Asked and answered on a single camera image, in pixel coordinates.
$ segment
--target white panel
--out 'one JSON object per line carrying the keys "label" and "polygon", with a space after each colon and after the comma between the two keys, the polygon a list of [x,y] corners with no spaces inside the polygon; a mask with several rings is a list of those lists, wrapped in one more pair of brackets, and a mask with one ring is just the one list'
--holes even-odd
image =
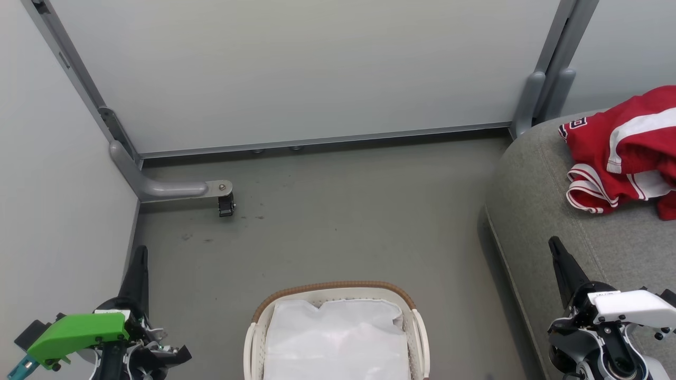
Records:
{"label": "white panel", "polygon": [[53,0],[139,153],[508,122],[557,0]]}
{"label": "white panel", "polygon": [[[0,368],[35,319],[91,312],[114,297],[137,199],[107,140],[19,0],[0,2]],[[59,373],[87,379],[73,357]]]}
{"label": "white panel", "polygon": [[577,75],[562,114],[676,85],[675,14],[673,0],[600,0],[573,56]]}

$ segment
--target gray sofa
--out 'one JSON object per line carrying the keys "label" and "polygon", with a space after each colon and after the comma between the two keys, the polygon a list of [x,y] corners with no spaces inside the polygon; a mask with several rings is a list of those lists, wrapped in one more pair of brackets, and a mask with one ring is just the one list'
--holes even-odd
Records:
{"label": "gray sofa", "polygon": [[[653,202],[621,206],[612,214],[588,214],[564,198],[573,165],[560,124],[571,115],[534,126],[504,154],[489,189],[486,211],[507,274],[547,378],[561,379],[548,359],[547,329],[562,316],[548,239],[559,236],[591,280],[620,290],[646,286],[676,291],[676,221],[657,217]],[[641,352],[662,362],[676,379],[676,337],[657,341],[637,329]]]}

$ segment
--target laundry basket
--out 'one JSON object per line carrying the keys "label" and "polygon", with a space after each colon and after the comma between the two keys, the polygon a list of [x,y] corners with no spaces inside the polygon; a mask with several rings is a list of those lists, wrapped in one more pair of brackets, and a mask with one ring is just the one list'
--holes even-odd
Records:
{"label": "laundry basket", "polygon": [[392,302],[402,309],[408,344],[411,380],[429,380],[429,343],[423,318],[403,290],[380,281],[338,281],[293,287],[278,291],[263,301],[251,320],[244,342],[244,380],[262,380],[265,336],[274,305],[285,300],[305,300],[316,307],[335,300],[371,299]]}

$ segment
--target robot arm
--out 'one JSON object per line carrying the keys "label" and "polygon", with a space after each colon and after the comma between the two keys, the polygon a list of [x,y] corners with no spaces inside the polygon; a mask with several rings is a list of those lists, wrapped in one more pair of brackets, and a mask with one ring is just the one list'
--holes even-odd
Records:
{"label": "robot arm", "polygon": [[659,361],[633,347],[629,334],[637,326],[652,327],[655,338],[664,339],[676,328],[676,294],[618,291],[590,281],[557,237],[550,249],[565,307],[565,316],[548,330],[552,364],[564,377],[669,380]]}
{"label": "robot arm", "polygon": [[31,323],[14,341],[27,355],[7,378],[23,380],[39,366],[58,371],[75,352],[94,364],[90,380],[163,380],[169,368],[190,360],[185,346],[163,345],[164,330],[152,328],[148,320],[147,253],[145,246],[137,248],[118,297],[94,313]]}

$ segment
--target red jersey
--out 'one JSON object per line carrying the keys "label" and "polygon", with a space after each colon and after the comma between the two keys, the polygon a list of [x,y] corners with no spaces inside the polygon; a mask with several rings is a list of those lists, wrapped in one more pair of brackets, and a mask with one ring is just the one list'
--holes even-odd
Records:
{"label": "red jersey", "polygon": [[600,214],[664,196],[660,217],[676,219],[676,86],[632,97],[558,132],[575,160],[566,193],[573,207]]}

